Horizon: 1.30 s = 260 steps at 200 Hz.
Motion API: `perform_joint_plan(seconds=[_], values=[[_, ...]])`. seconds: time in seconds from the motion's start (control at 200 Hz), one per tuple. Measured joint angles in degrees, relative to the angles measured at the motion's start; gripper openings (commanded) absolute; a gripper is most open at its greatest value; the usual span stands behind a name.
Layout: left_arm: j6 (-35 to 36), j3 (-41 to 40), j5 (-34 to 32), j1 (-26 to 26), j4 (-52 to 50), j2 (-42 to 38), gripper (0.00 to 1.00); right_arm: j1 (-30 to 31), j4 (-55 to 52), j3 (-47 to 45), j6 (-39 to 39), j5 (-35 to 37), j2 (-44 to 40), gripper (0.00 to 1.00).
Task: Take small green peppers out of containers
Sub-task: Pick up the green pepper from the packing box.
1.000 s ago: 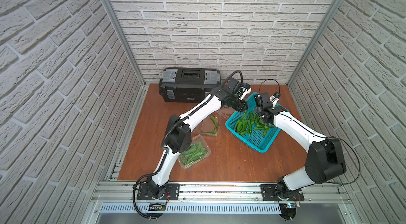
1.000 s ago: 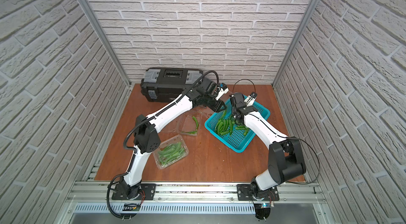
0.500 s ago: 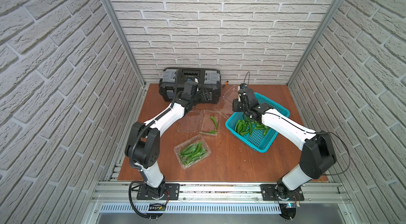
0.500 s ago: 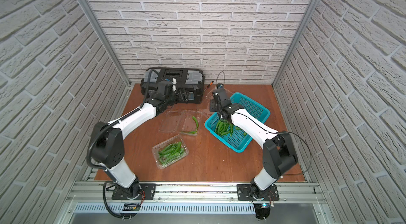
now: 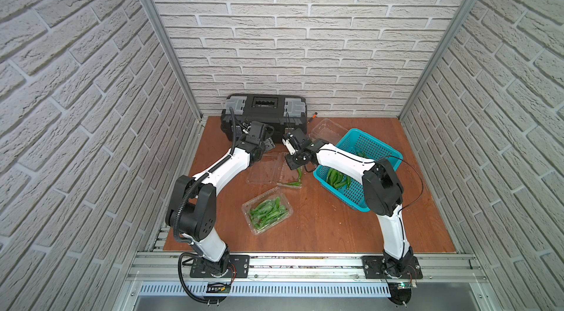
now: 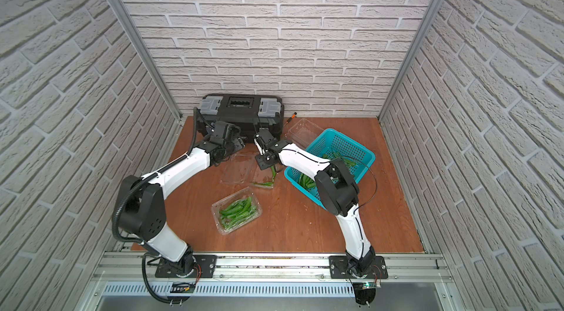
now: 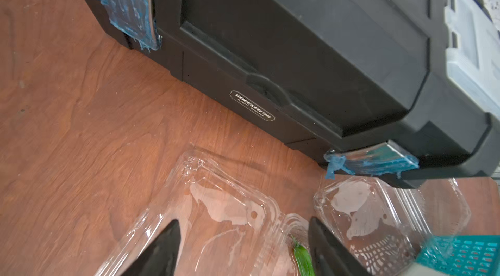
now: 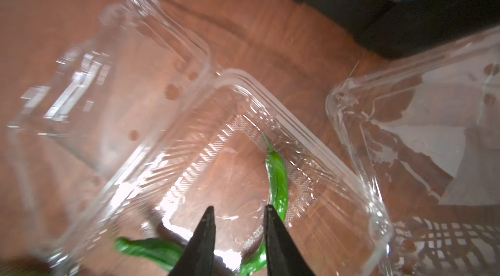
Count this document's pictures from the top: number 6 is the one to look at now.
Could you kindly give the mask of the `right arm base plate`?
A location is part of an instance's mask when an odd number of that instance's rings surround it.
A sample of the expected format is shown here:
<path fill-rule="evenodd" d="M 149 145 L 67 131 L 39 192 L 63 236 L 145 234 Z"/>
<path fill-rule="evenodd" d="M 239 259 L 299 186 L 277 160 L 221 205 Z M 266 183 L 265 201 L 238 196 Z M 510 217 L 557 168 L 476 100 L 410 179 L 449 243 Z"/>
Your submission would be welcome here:
<path fill-rule="evenodd" d="M 358 261 L 348 255 L 331 255 L 328 261 L 333 280 L 374 281 L 389 278 L 386 261 L 382 256 L 367 255 Z"/>

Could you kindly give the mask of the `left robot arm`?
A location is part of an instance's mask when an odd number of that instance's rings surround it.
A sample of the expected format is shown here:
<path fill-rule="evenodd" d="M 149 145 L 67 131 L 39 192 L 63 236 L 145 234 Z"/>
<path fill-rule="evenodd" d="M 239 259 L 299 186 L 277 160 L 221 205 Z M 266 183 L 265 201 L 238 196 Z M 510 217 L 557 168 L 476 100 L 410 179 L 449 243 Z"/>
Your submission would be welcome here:
<path fill-rule="evenodd" d="M 168 226 L 165 201 L 191 177 L 245 147 L 236 125 L 217 121 L 209 130 L 202 141 L 193 141 L 185 154 L 164 167 L 142 177 L 124 178 L 113 211 L 116 240 L 145 246 L 180 277 L 192 273 L 195 260 L 192 248 Z"/>

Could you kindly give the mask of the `teal plastic basket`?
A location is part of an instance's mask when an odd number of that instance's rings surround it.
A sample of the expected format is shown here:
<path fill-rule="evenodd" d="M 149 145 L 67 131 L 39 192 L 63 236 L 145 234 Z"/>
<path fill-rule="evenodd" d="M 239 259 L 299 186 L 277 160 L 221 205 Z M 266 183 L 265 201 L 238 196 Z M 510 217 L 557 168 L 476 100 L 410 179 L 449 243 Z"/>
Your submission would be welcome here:
<path fill-rule="evenodd" d="M 322 158 L 324 161 L 343 158 L 357 183 L 361 181 L 375 161 L 375 154 L 372 151 L 331 128 L 324 130 L 305 148 L 305 151 Z M 318 190 L 313 186 L 312 179 L 306 180 L 305 176 L 293 167 L 286 167 L 284 176 L 298 191 L 323 208 Z"/>

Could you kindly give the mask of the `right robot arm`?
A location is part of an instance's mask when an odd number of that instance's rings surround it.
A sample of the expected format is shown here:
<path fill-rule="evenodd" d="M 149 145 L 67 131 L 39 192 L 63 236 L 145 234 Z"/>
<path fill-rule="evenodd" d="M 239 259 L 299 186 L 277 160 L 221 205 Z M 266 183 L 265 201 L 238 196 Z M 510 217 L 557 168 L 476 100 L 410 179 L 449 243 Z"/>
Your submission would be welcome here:
<path fill-rule="evenodd" d="M 367 275 L 375 251 L 361 222 L 358 184 L 345 162 L 341 158 L 329 160 L 312 155 L 292 142 L 276 139 L 267 128 L 255 134 L 254 143 L 260 169 L 282 164 L 314 180 L 323 208 L 335 215 L 341 228 L 349 272 L 355 277 Z"/>

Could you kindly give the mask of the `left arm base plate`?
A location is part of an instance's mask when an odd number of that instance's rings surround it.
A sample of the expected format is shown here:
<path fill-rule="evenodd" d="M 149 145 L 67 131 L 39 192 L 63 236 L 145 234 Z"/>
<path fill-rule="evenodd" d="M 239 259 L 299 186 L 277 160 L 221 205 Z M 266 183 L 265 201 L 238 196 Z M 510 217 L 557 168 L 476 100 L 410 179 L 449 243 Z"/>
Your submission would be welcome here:
<path fill-rule="evenodd" d="M 155 272 L 156 278 L 193 278 L 210 279 L 213 277 L 217 255 L 194 255 L 170 262 L 161 259 Z"/>

